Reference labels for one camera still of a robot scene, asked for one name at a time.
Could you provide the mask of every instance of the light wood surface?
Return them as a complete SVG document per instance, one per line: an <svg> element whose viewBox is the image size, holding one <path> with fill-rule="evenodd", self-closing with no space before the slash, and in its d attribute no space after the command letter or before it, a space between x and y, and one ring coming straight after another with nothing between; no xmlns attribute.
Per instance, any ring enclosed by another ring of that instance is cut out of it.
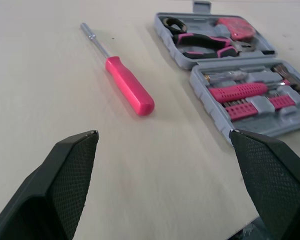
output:
<svg viewBox="0 0 300 240"><path fill-rule="evenodd" d="M53 145L99 130L76 240L224 240L257 216L233 148L153 29L188 0L0 0L0 212ZM300 72L300 1L219 2ZM153 96L137 117L86 22ZM280 137L300 156L300 130Z"/></svg>

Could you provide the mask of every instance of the gray tool case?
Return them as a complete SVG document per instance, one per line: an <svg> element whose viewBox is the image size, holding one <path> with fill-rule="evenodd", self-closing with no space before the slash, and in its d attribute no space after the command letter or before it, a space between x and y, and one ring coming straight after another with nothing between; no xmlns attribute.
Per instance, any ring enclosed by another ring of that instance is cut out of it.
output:
<svg viewBox="0 0 300 240"><path fill-rule="evenodd" d="M262 79L267 82L276 82L278 79L275 74L272 75L271 68L283 64L289 73L298 81L300 74L287 62L276 59L276 51L273 46L256 30L252 44L255 45L253 52L241 52L236 57L208 58L208 59L190 59L183 55L184 51L201 51L211 53L213 50L196 46L184 46L182 49L177 48L172 39L172 33L164 26L162 19L173 17L181 20L187 26L187 33L203 34L210 37L230 37L230 32L226 26L215 26L219 18L241 18L232 15L213 15L210 13L211 3L208 1L194 1L193 13L169 13L159 12L154 18L154 28L158 36L162 39L167 47L171 57L182 69L191 70L190 84L196 96L203 103L205 110L211 115L217 129L224 135L226 140L229 139L231 129L241 129L270 137L279 136L290 131L300 129L300 94L291 88L283 85L269 93L280 93L288 95L295 105L283 107L275 110L268 98L259 95L246 98L246 102L253 104L258 114L243 119L232 121L224 105L217 102L212 96L209 88L229 87L243 83L258 82L258 75L270 76ZM263 51L273 51L274 54L263 54ZM248 77L242 81L222 81L209 83L204 76L205 73L224 73L229 71L244 71Z"/></svg>

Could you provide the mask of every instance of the pink handle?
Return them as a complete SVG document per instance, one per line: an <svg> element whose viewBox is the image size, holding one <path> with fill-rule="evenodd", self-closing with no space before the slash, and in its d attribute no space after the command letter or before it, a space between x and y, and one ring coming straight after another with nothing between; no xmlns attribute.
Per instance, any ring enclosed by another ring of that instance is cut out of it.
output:
<svg viewBox="0 0 300 240"><path fill-rule="evenodd" d="M136 114L145 116L152 113L155 108L154 100L133 73L122 64L118 56L108 57L105 69L112 75L116 85Z"/></svg>
<svg viewBox="0 0 300 240"><path fill-rule="evenodd" d="M276 96L269 98L269 101L274 106L275 110L296 105L295 101L289 95Z"/></svg>
<svg viewBox="0 0 300 240"><path fill-rule="evenodd" d="M251 117L258 114L258 110L251 102L241 103L225 108L232 121Z"/></svg>
<svg viewBox="0 0 300 240"><path fill-rule="evenodd" d="M264 83L244 83L228 87L209 88L211 95L219 103L226 103L265 94L268 91Z"/></svg>

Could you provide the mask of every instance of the screwdriver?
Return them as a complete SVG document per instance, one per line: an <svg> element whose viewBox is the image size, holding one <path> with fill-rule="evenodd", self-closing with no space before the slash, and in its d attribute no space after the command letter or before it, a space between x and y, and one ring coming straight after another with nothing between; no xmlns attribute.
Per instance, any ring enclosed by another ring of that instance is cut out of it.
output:
<svg viewBox="0 0 300 240"><path fill-rule="evenodd" d="M128 100L135 113L139 116L146 116L152 113L155 108L155 102L134 74L122 64L118 56L111 56L104 49L87 24L81 23L80 27L105 56L105 69L112 75L116 85Z"/></svg>
<svg viewBox="0 0 300 240"><path fill-rule="evenodd" d="M248 97L263 95L269 90L275 89L282 85L290 85L290 82L284 79L281 82L270 84L265 84L263 82L242 83L227 87L209 88L209 92L217 102L223 104Z"/></svg>

